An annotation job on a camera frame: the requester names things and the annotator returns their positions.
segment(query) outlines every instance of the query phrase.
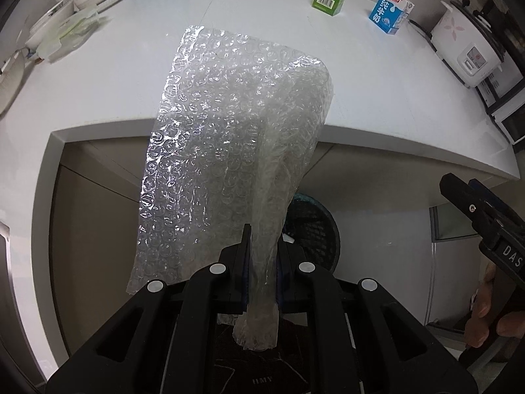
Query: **flower decal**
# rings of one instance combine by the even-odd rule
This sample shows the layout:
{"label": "flower decal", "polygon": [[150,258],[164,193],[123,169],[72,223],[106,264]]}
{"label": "flower decal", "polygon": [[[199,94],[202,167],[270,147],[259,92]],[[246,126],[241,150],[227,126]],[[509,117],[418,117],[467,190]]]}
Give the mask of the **flower decal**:
{"label": "flower decal", "polygon": [[452,30],[452,38],[454,39],[454,41],[456,41],[456,38],[457,38],[456,31],[465,31],[463,27],[460,27],[460,26],[456,27],[456,22],[454,21],[454,18],[451,19],[451,25],[445,25],[444,28]]}

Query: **white rice cooker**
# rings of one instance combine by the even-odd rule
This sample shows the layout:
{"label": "white rice cooker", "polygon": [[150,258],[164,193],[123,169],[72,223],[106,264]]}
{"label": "white rice cooker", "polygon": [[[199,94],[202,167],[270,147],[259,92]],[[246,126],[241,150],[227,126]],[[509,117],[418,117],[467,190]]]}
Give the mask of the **white rice cooker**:
{"label": "white rice cooker", "polygon": [[441,3],[447,11],[432,30],[431,43],[465,86],[475,87],[500,67],[505,50],[481,15],[474,16],[455,1]]}

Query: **bubble wrap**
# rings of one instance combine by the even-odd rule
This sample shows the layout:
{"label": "bubble wrap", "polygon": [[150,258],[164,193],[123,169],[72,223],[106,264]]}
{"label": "bubble wrap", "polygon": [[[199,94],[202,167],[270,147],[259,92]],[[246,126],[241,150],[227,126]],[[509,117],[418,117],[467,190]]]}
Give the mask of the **bubble wrap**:
{"label": "bubble wrap", "polygon": [[128,293],[186,280],[252,226],[250,302],[234,337],[277,342],[276,243],[332,100],[325,65],[247,35],[187,28],[146,155]]}

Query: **human hand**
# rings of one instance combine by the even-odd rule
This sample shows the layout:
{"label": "human hand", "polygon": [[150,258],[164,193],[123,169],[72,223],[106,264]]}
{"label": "human hand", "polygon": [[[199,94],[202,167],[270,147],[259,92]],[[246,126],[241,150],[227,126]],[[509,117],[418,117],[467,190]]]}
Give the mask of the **human hand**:
{"label": "human hand", "polygon": [[[472,317],[465,325],[465,342],[475,348],[483,345],[489,336],[489,325],[485,316],[490,311],[492,303],[493,280],[496,265],[490,263],[485,270],[485,276],[479,286],[476,301],[472,308]],[[505,337],[522,338],[525,334],[525,311],[508,313],[501,317],[496,326],[498,335]]]}

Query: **rice cooker lid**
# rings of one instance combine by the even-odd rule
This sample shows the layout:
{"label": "rice cooker lid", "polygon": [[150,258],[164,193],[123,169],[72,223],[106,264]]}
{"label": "rice cooker lid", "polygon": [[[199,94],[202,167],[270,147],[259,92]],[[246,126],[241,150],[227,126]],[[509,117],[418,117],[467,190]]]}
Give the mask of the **rice cooker lid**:
{"label": "rice cooker lid", "polygon": [[488,28],[485,24],[483,24],[476,16],[474,16],[472,13],[466,10],[458,2],[451,1],[451,5],[453,5],[462,14],[464,14],[465,17],[478,29],[481,35],[483,35],[486,41],[494,49],[494,52],[498,55],[499,59],[503,62],[503,55],[505,54],[505,49],[503,48],[501,43],[498,41],[498,39],[494,36],[490,28]]}

